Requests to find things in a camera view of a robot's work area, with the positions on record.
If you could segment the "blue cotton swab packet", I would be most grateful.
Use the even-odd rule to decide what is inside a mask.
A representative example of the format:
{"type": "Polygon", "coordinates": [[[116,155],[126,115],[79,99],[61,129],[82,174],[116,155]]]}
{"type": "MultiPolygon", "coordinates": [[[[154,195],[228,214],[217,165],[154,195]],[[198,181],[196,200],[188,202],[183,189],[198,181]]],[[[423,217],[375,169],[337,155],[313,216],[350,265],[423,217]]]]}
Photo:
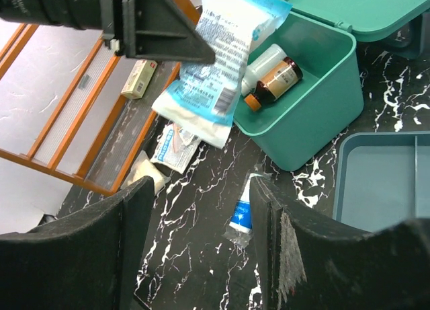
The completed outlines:
{"type": "Polygon", "coordinates": [[[212,64],[182,63],[179,79],[152,109],[204,142],[225,146],[250,53],[287,19],[284,0],[202,0],[196,30],[214,51],[212,64]]]}

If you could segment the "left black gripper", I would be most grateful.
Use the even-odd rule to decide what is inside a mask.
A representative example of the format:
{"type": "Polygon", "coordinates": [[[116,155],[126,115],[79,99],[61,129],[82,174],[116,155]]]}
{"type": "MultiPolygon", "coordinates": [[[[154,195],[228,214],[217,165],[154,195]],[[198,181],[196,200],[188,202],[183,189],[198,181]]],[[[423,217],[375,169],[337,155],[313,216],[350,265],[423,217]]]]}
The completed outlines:
{"type": "Polygon", "coordinates": [[[1,0],[5,21],[100,30],[119,56],[212,64],[214,51],[196,31],[199,18],[190,0],[1,0]]]}

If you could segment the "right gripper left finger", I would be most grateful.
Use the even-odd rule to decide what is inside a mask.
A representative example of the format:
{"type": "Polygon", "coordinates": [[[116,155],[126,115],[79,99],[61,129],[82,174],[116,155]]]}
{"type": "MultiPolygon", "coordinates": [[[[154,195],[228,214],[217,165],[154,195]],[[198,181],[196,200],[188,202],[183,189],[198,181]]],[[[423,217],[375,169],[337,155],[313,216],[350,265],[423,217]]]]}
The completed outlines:
{"type": "Polygon", "coordinates": [[[27,233],[1,236],[2,309],[139,309],[152,178],[27,233]]]}

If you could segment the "amber bottle orange label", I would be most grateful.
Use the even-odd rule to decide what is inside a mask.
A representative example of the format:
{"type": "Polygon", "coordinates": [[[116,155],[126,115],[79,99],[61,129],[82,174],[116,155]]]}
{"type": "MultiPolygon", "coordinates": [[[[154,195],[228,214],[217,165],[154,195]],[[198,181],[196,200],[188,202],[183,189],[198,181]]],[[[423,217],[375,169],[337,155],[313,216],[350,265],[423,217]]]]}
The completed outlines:
{"type": "Polygon", "coordinates": [[[244,101],[252,111],[256,112],[279,100],[302,78],[303,72],[300,67],[290,57],[286,56],[258,80],[255,89],[244,98],[244,101]]]}

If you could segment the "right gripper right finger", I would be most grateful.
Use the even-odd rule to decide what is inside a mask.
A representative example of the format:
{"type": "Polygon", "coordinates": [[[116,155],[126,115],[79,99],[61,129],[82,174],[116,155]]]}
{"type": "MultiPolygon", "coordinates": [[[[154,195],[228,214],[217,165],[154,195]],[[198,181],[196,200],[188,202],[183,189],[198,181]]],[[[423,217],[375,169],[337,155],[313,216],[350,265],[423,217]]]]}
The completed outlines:
{"type": "Polygon", "coordinates": [[[369,233],[250,183],[264,309],[428,309],[429,220],[369,233]]]}

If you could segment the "small white blue bottle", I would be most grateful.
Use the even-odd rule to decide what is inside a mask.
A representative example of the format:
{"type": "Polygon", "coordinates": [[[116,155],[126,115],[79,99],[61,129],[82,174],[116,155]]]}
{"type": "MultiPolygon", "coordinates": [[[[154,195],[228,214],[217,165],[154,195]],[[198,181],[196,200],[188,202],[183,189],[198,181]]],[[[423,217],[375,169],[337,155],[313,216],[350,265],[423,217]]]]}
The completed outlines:
{"type": "Polygon", "coordinates": [[[237,199],[234,212],[229,224],[226,226],[223,237],[241,249],[245,249],[253,237],[251,204],[250,204],[250,183],[255,177],[271,178],[270,173],[251,172],[247,174],[241,195],[237,199]]]}

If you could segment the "white plastic medicine bottle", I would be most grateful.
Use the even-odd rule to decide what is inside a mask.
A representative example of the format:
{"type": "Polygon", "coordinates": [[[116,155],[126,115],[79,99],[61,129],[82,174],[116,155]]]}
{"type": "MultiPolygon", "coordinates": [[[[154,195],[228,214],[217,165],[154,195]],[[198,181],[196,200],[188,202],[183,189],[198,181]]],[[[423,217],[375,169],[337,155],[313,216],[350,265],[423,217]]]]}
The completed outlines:
{"type": "Polygon", "coordinates": [[[243,97],[255,89],[258,80],[270,72],[286,57],[284,50],[277,44],[272,44],[258,58],[247,66],[241,82],[241,95],[243,97]]]}

